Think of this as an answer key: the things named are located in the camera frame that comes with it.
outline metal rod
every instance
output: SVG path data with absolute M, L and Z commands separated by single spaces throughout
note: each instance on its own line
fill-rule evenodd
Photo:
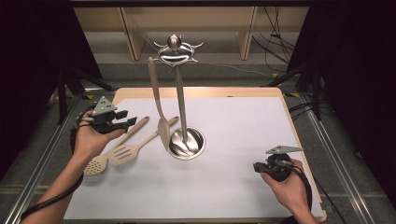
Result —
M 176 72 L 176 88 L 177 88 L 178 110 L 180 112 L 180 120 L 181 120 L 181 133 L 183 135 L 183 143 L 186 144 L 188 140 L 188 136 L 187 136 L 186 108 L 184 106 L 183 79 L 181 77 L 181 66 L 175 65 L 174 68 Z
M 69 106 L 70 112 L 67 114 L 66 118 L 64 119 L 64 122 L 62 124 L 58 124 L 58 127 L 56 128 L 55 133 L 49 140 L 49 143 L 46 149 L 44 150 L 40 158 L 40 161 L 33 170 L 33 173 L 30 176 L 29 181 L 24 186 L 20 197 L 11 208 L 10 215 L 6 221 L 7 224 L 16 224 L 20 222 L 20 216 L 29 205 L 29 202 L 32 200 L 33 195 L 35 193 L 35 188 L 39 184 L 44 173 L 46 172 L 47 167 L 49 166 L 50 161 L 52 159 L 52 156 L 55 153 L 57 146 L 62 140 L 63 133 L 67 128 L 67 124 L 72 119 L 71 115 L 74 114 L 81 98 L 82 95 L 76 95 L 73 97 L 73 101 Z
M 306 93 L 301 93 L 301 100 L 303 103 L 309 102 L 309 98 Z M 330 136 L 327 134 L 326 129 L 323 126 L 321 120 L 316 120 L 316 117 L 312 111 L 308 111 L 308 117 L 311 120 L 312 125 L 314 126 L 315 131 L 318 134 L 318 137 L 326 151 L 327 156 L 329 157 L 332 166 L 338 175 L 338 178 L 341 182 L 341 185 L 344 187 L 346 191 L 346 195 L 348 196 L 353 208 L 355 209 L 356 215 L 358 216 L 361 223 L 375 223 L 375 218 L 371 213 L 367 202 L 361 195 L 358 187 L 350 176 L 347 168 L 345 167 L 341 157 L 338 155 L 337 149 Z

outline human hand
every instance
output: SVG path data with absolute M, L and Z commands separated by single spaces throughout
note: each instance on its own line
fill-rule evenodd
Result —
M 291 159 L 291 162 L 293 166 L 299 167 L 303 171 L 303 164 L 300 161 Z M 307 216 L 314 220 L 309 210 L 304 183 L 297 174 L 291 172 L 290 176 L 282 182 L 275 181 L 266 173 L 261 173 L 261 176 L 265 183 L 271 187 L 277 200 L 288 208 L 295 217 L 305 215 L 305 220 Z
M 83 117 L 87 118 L 91 114 L 90 110 Z M 93 157 L 100 155 L 108 142 L 120 137 L 123 133 L 125 133 L 123 129 L 111 133 L 99 133 L 89 125 L 89 122 L 82 121 L 79 123 L 73 157 L 89 162 Z

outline wooden spatula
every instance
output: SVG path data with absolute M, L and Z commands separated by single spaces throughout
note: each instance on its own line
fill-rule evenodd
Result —
M 178 117 L 174 117 L 172 119 L 169 119 L 167 123 L 171 127 L 177 121 L 178 121 Z M 158 134 L 159 134 L 159 130 L 157 130 L 155 133 L 153 133 L 148 138 L 146 138 L 143 142 L 135 146 L 122 145 L 114 148 L 111 154 L 107 154 L 108 160 L 112 165 L 120 165 L 127 161 L 133 160 L 134 158 L 136 158 L 140 148 L 142 148 L 145 144 L 147 144 L 149 141 L 151 141 L 156 136 L 158 136 Z

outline metal frame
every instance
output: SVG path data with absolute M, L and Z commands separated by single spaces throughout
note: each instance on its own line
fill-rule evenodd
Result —
M 8 216 L 6 221 L 7 224 L 14 224 L 20 222 L 21 214 L 24 212 L 24 210 L 29 205 L 29 202 L 32 200 L 33 195 L 35 194 L 35 189 L 39 184 L 39 182 L 41 181 L 42 176 L 46 172 L 47 167 L 49 166 L 50 161 L 52 159 L 52 156 L 61 141 L 62 135 L 67 127 L 67 124 L 71 119 L 71 115 L 74 114 L 74 111 L 76 110 L 81 98 L 82 95 L 76 95 L 72 99 L 72 102 L 69 106 L 70 112 L 68 113 L 67 117 L 64 119 L 64 122 L 58 125 L 53 136 L 49 140 L 46 149 L 44 150 L 39 162 L 37 163 L 35 169 L 33 170 L 33 173 L 30 176 L 27 184 L 24 186 L 21 195 L 19 196 L 15 204 L 12 206 L 10 210 L 10 215 Z
M 303 103 L 308 103 L 309 98 L 306 93 L 300 93 Z M 355 213 L 358 216 L 361 223 L 375 223 L 374 216 L 371 214 L 366 201 L 361 196 L 361 192 L 353 181 L 352 177 L 349 175 L 347 168 L 345 167 L 343 161 L 337 153 L 337 149 L 332 144 L 332 139 L 327 134 L 321 120 L 317 120 L 312 111 L 308 111 L 308 117 L 311 120 L 312 126 L 314 127 L 320 142 L 322 143 L 327 156 L 329 157 L 335 172 L 337 173 L 338 179 L 341 182 L 346 195 L 349 198 Z

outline human arm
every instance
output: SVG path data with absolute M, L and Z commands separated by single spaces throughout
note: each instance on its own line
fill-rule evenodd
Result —
M 88 122 L 82 121 L 79 125 L 87 124 Z M 72 158 L 49 189 L 39 199 L 38 203 L 49 200 L 70 189 L 81 177 L 90 160 L 99 155 L 109 141 L 121 136 L 124 132 L 124 130 L 116 130 L 112 133 L 100 134 L 91 126 L 80 126 L 77 131 L 75 150 Z M 62 223 L 64 213 L 71 198 L 72 194 L 57 203 L 34 212 L 21 223 Z
M 303 170 L 303 164 L 300 161 L 291 159 L 291 162 L 293 166 Z M 271 187 L 277 200 L 290 210 L 298 223 L 318 223 L 311 214 L 304 183 L 297 174 L 291 172 L 290 176 L 282 182 L 275 181 L 266 173 L 261 173 L 261 176 L 265 183 Z

